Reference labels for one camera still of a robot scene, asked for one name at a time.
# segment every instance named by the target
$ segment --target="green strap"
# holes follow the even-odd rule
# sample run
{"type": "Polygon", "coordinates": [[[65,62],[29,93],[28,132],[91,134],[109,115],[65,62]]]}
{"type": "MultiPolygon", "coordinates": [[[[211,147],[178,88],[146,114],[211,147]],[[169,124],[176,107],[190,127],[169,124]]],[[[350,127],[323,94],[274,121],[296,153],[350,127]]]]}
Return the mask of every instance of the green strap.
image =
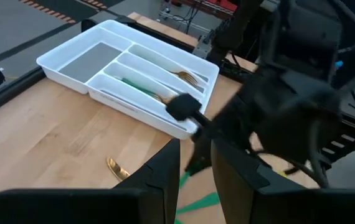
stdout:
{"type": "Polygon", "coordinates": [[[182,214],[184,212],[190,212],[193,210],[197,210],[200,208],[206,208],[206,207],[210,207],[213,205],[217,205],[219,204],[219,196],[217,194],[217,192],[213,192],[210,193],[209,195],[206,195],[205,197],[203,197],[202,199],[193,202],[190,205],[187,205],[179,210],[176,211],[176,214],[182,214]]]}

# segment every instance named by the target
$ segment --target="wooden table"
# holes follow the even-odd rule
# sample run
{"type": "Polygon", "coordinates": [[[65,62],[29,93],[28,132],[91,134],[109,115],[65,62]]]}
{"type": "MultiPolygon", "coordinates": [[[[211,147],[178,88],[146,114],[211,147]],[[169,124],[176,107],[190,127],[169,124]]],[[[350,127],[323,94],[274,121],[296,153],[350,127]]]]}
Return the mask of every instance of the wooden table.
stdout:
{"type": "MultiPolygon", "coordinates": [[[[197,39],[138,14],[131,18],[191,45],[197,39]]],[[[239,59],[241,66],[256,66],[239,59]]],[[[240,84],[219,76],[206,116],[213,117],[240,84]]],[[[112,188],[118,181],[108,170],[111,156],[133,173],[171,136],[45,78],[0,107],[0,190],[22,187],[112,188]]],[[[181,141],[181,170],[192,142],[181,141]]],[[[288,164],[268,158],[278,169],[288,164]]],[[[294,179],[312,185],[298,174],[294,179]]],[[[211,169],[189,179],[178,207],[215,191],[211,169]]],[[[184,223],[223,223],[220,205],[179,215],[184,223]]]]}

